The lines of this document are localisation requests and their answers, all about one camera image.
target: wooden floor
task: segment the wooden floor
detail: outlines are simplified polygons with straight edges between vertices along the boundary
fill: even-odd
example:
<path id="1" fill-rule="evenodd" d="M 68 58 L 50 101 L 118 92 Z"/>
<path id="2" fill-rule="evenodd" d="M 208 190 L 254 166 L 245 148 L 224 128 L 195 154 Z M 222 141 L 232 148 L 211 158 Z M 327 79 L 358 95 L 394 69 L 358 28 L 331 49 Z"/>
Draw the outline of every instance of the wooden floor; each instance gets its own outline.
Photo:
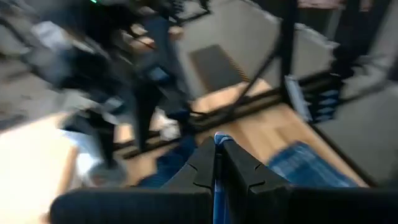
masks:
<path id="1" fill-rule="evenodd" d="M 193 110 L 208 112 L 230 104 L 236 99 L 245 85 L 245 83 L 240 83 L 199 98 L 193 104 Z M 249 94 L 255 95 L 269 88 L 270 86 L 261 80 Z M 217 131 L 223 131 L 234 137 L 239 145 L 265 164 L 272 156 L 293 142 L 305 142 L 332 166 L 351 177 L 360 186 L 366 186 L 364 181 L 287 105 L 273 106 L 233 123 L 199 134 L 196 137 L 197 142 L 202 142 L 206 137 L 213 136 Z M 125 141 L 129 138 L 131 138 L 131 135 L 128 127 L 121 127 L 119 140 Z M 161 156 L 167 149 L 159 149 L 128 161 L 127 164 L 131 170 L 128 184 L 134 185 L 142 178 L 156 172 L 155 158 Z"/>

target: black pole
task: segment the black pole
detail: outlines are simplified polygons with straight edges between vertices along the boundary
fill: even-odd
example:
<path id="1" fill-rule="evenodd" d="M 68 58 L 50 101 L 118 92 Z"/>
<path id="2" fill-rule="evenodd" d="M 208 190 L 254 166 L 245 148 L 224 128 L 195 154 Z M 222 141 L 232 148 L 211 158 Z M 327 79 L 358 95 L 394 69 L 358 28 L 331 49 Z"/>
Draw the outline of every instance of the black pole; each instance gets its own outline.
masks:
<path id="1" fill-rule="evenodd" d="M 280 25 L 279 56 L 280 56 L 280 74 L 279 86 L 282 101 L 291 105 L 287 87 L 285 84 L 285 76 L 292 73 L 292 60 L 294 50 L 294 32 L 295 22 L 299 16 L 297 0 L 288 0 L 285 5 L 285 14 L 282 24 Z"/>
<path id="2" fill-rule="evenodd" d="M 263 76 L 263 73 L 269 68 L 269 65 L 274 61 L 276 58 L 278 51 L 279 51 L 279 44 L 280 41 L 277 41 L 276 47 L 272 50 L 272 52 L 266 57 L 264 63 L 261 67 L 257 70 L 254 78 L 250 81 L 250 83 L 245 87 L 245 89 L 240 93 L 238 99 L 229 107 L 228 111 L 226 112 L 226 116 L 231 116 L 234 110 L 243 102 L 246 93 L 253 87 L 253 85 L 258 81 L 258 79 Z"/>
<path id="3" fill-rule="evenodd" d="M 371 10 L 368 12 L 368 26 L 365 29 L 365 46 L 364 52 L 368 54 L 374 41 L 376 40 L 377 33 L 381 30 L 381 26 L 384 24 L 384 18 L 388 12 L 388 8 L 391 5 L 391 0 L 377 0 L 373 1 Z"/>

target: blue object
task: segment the blue object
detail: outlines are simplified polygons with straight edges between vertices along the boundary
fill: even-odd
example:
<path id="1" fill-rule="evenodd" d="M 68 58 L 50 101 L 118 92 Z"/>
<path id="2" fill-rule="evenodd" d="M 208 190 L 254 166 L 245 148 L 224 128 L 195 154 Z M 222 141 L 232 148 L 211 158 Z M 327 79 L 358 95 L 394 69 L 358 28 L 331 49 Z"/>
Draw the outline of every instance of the blue object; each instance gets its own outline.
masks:
<path id="1" fill-rule="evenodd" d="M 234 139 L 221 131 L 218 131 L 214 135 L 214 142 L 217 146 L 216 151 L 221 152 L 223 150 L 223 143 L 225 141 L 234 141 Z M 213 207 L 213 223 L 214 224 L 229 224 L 228 208 L 225 199 L 224 187 L 220 179 L 216 179 L 215 184 L 215 195 L 214 195 L 214 207 Z"/>
<path id="2" fill-rule="evenodd" d="M 170 22 L 161 16 L 148 18 L 142 22 L 145 30 L 148 31 L 146 34 L 148 37 L 153 39 L 156 43 L 156 50 L 149 54 L 146 54 L 148 61 L 156 59 L 162 66 L 164 66 L 170 72 L 173 72 L 177 77 L 178 87 L 186 94 L 189 95 L 189 89 L 183 74 L 183 68 L 180 60 L 178 59 L 178 46 L 170 39 L 169 25 Z M 163 71 L 157 71 L 151 76 L 157 78 L 163 77 Z"/>
<path id="3" fill-rule="evenodd" d="M 157 82 L 163 82 L 163 81 L 167 81 L 170 79 L 170 77 L 159 67 L 153 69 L 149 73 L 149 77 L 151 80 L 157 81 Z"/>
<path id="4" fill-rule="evenodd" d="M 357 187 L 329 165 L 309 145 L 296 142 L 274 156 L 268 168 L 289 182 L 306 187 Z"/>
<path id="5" fill-rule="evenodd" d="M 332 98 L 327 98 L 327 99 L 319 102 L 320 105 L 333 105 L 335 103 L 337 103 L 337 100 L 332 99 Z"/>
<path id="6" fill-rule="evenodd" d="M 193 136 L 184 136 L 180 144 L 156 160 L 157 173 L 149 176 L 138 187 L 160 188 L 169 181 L 186 163 L 197 148 Z"/>

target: floor mat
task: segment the floor mat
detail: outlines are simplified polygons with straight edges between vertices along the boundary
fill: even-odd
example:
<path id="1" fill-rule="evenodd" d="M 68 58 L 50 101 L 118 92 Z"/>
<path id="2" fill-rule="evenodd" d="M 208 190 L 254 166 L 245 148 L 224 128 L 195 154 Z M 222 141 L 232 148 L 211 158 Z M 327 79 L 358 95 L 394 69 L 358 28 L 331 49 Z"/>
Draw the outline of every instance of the floor mat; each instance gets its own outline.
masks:
<path id="1" fill-rule="evenodd" d="M 219 45 L 195 50 L 189 55 L 208 92 L 249 80 L 238 64 Z"/>

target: metal bar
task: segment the metal bar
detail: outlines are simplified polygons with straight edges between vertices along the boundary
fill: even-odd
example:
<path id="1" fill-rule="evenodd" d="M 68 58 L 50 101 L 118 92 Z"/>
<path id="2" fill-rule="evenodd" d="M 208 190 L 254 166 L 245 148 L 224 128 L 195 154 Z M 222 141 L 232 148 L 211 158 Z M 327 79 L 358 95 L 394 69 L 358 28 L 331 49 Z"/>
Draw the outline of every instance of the metal bar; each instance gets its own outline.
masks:
<path id="1" fill-rule="evenodd" d="M 294 50 L 294 32 L 295 22 L 299 16 L 299 9 L 297 0 L 288 0 L 285 2 L 285 14 L 284 19 L 280 25 L 280 74 L 279 74 L 279 86 L 282 100 L 292 107 L 289 94 L 287 91 L 285 76 L 288 76 L 292 72 L 292 59 Z"/>
<path id="2" fill-rule="evenodd" d="M 298 80 L 300 86 L 312 84 L 325 78 L 330 73 L 329 70 L 322 70 L 320 72 L 313 73 L 312 75 L 305 76 Z"/>
<path id="3" fill-rule="evenodd" d="M 224 114 L 222 113 L 223 110 L 219 110 L 218 114 L 214 114 L 213 116 L 210 116 L 208 118 L 210 120 L 209 122 L 204 123 L 203 125 L 201 125 L 201 124 L 196 124 L 196 126 L 193 125 L 193 127 L 194 127 L 193 134 L 202 133 L 202 132 L 207 131 L 207 130 L 209 130 L 211 128 L 214 128 L 214 127 L 217 127 L 219 125 L 232 122 L 232 121 L 234 121 L 236 119 L 242 118 L 244 116 L 256 113 L 256 112 L 258 112 L 260 110 L 263 110 L 265 108 L 268 108 L 270 106 L 274 106 L 274 105 L 277 105 L 277 104 L 281 103 L 280 98 L 277 97 L 279 95 L 278 92 L 273 91 L 271 93 L 274 93 L 274 94 L 268 96 L 268 98 L 263 98 L 262 99 L 264 101 L 263 103 L 258 103 L 258 105 L 251 106 L 250 108 L 248 108 L 246 110 L 243 110 L 243 111 L 240 111 L 238 113 L 235 113 L 235 114 L 233 114 L 230 117 L 224 117 L 223 116 Z M 171 141 L 157 141 L 157 142 L 155 142 L 153 144 L 147 145 L 145 152 L 149 152 L 149 151 L 157 149 L 159 147 L 167 146 L 167 145 L 172 144 L 174 142 L 178 142 L 179 140 L 180 139 L 177 138 L 177 139 L 173 139 Z M 133 145 L 134 145 L 134 139 L 130 140 L 130 141 L 127 141 L 127 142 L 124 142 L 124 143 L 119 143 L 119 144 L 116 145 L 115 148 L 118 150 L 118 149 L 123 149 L 123 148 L 129 147 L 129 146 L 133 146 Z M 131 159 L 132 157 L 137 156 L 140 153 L 142 153 L 142 152 L 140 152 L 138 150 L 132 150 L 130 152 L 125 153 L 123 155 L 123 158 L 124 159 Z"/>
<path id="4" fill-rule="evenodd" d="M 370 187 L 377 187 L 377 183 L 365 171 L 363 171 L 354 160 L 349 158 L 340 147 L 338 147 L 326 134 L 319 130 L 314 124 L 308 124 L 340 157 L 346 162 L 352 170 L 358 174 Z"/>
<path id="5" fill-rule="evenodd" d="M 234 113 L 234 110 L 237 106 L 239 106 L 244 97 L 246 96 L 246 93 L 253 87 L 253 85 L 258 81 L 258 79 L 263 75 L 263 73 L 269 68 L 269 65 L 271 62 L 276 58 L 278 52 L 279 52 L 279 41 L 277 41 L 276 47 L 272 50 L 272 52 L 266 57 L 264 63 L 261 65 L 261 67 L 257 70 L 256 74 L 254 75 L 254 78 L 250 81 L 250 83 L 245 87 L 245 89 L 241 92 L 239 95 L 238 99 L 229 107 L 228 111 L 226 112 L 225 116 L 231 116 Z"/>
<path id="6" fill-rule="evenodd" d="M 242 99 L 242 103 L 240 103 L 240 105 L 238 105 L 238 106 L 246 105 L 246 104 L 252 103 L 256 100 L 260 100 L 261 98 L 268 97 L 271 95 L 278 95 L 278 94 L 279 94 L 279 89 L 273 88 L 271 90 L 265 91 L 263 93 L 255 95 L 255 96 L 245 96 Z M 226 106 L 220 107 L 216 110 L 210 111 L 208 113 L 205 113 L 204 115 L 196 117 L 195 121 L 196 122 L 203 121 L 203 120 L 207 119 L 209 116 L 213 116 L 215 114 L 225 112 L 226 110 L 230 109 L 231 107 L 232 107 L 232 105 L 226 105 Z"/>

